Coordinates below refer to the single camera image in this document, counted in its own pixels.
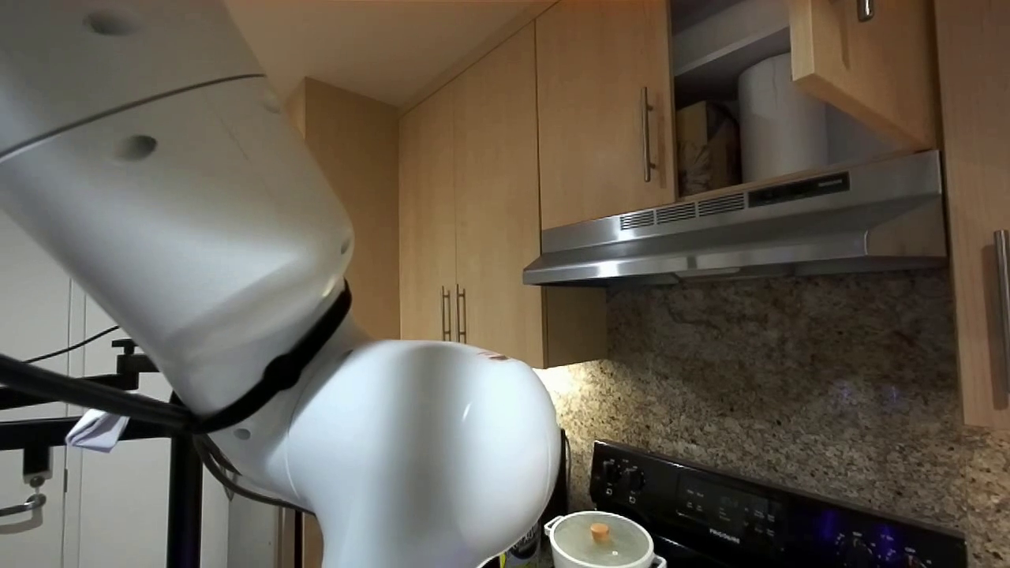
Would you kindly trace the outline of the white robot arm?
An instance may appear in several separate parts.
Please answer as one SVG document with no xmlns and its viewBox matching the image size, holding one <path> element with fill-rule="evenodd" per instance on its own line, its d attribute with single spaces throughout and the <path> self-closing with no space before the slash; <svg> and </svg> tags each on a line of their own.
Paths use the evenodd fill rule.
<svg viewBox="0 0 1010 568">
<path fill-rule="evenodd" d="M 512 357 L 355 331 L 355 224 L 225 0 L 0 0 L 0 208 L 121 320 L 324 568 L 484 568 L 550 505 Z"/>
</svg>

